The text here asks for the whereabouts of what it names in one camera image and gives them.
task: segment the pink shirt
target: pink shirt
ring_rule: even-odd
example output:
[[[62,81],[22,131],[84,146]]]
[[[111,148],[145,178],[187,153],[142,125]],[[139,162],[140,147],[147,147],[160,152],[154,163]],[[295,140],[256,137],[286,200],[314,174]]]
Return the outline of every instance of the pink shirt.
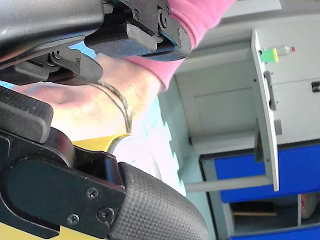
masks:
[[[172,16],[179,20],[190,36],[192,48],[195,48],[206,31],[217,26],[236,0],[168,0]],[[128,61],[140,65],[154,75],[168,89],[170,80],[183,60],[159,62],[143,57],[128,57]]]

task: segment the blue drawer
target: blue drawer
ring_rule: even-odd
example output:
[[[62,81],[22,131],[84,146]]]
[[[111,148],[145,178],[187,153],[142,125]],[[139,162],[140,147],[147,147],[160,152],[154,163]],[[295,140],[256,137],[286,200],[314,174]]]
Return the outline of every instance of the blue drawer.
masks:
[[[279,150],[279,186],[250,187],[221,192],[224,203],[237,203],[281,197],[320,190],[320,145],[301,146]],[[250,177],[265,173],[263,163],[253,154],[220,157],[214,160],[219,180]]]
[[[310,240],[318,239],[318,236],[320,236],[320,227],[309,227],[277,233],[235,236],[231,237],[230,240]]]

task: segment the person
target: person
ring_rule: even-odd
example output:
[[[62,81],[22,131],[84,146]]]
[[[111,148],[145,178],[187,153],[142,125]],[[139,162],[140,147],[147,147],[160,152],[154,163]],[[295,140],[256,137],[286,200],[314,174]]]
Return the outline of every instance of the person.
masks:
[[[235,0],[168,2],[172,16],[186,29],[192,48],[195,48],[206,31],[218,25]],[[103,54],[98,54],[96,61],[103,68],[101,81],[117,88],[130,104],[133,128],[140,125],[157,94],[169,87],[170,79],[182,63],[182,60],[156,62],[143,57],[113,59]],[[51,126],[65,133],[72,141],[126,132],[123,115],[96,87],[34,83],[16,86],[14,90],[50,104],[54,110]]]

